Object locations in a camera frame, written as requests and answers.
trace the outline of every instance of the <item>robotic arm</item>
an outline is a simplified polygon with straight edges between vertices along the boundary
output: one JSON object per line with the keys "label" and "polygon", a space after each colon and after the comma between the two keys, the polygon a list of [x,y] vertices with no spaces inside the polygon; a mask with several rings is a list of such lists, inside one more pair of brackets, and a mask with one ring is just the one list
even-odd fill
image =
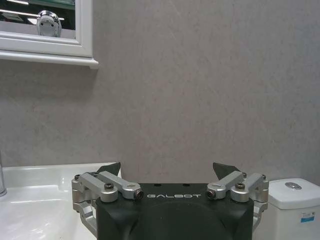
{"label": "robotic arm", "polygon": [[213,168],[219,181],[209,184],[139,184],[118,176],[119,163],[104,166],[74,177],[73,209],[98,240],[251,240],[268,207],[268,179]]}

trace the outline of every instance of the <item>shelf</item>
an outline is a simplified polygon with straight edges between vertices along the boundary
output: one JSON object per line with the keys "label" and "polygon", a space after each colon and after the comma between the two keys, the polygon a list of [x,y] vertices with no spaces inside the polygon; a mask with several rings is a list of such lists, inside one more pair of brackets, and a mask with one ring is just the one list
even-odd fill
{"label": "shelf", "polygon": [[0,50],[0,59],[48,64],[88,66],[91,69],[99,68],[99,63],[92,57],[64,56],[44,53]]}

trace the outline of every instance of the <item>sticker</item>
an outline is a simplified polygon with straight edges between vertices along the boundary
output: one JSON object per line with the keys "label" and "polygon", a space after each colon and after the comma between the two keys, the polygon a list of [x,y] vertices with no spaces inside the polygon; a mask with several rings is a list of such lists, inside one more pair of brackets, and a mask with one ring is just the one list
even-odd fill
{"label": "sticker", "polygon": [[301,214],[301,223],[308,223],[308,222],[313,222],[315,220],[316,217],[316,212],[312,211],[312,212],[303,212]]}

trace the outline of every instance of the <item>white mirror frame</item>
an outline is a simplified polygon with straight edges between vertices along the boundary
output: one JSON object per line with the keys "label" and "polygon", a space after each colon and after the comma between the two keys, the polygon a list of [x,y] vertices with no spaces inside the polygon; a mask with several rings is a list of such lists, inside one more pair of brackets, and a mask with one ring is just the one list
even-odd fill
{"label": "white mirror frame", "polygon": [[93,0],[75,0],[75,39],[0,31],[0,59],[97,69],[92,39]]}

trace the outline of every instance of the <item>mirror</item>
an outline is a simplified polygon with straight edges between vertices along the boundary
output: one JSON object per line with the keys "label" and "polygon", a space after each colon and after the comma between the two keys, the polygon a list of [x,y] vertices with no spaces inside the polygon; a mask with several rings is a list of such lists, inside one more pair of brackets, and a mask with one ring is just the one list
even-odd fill
{"label": "mirror", "polygon": [[76,39],[76,0],[0,0],[0,31]]}

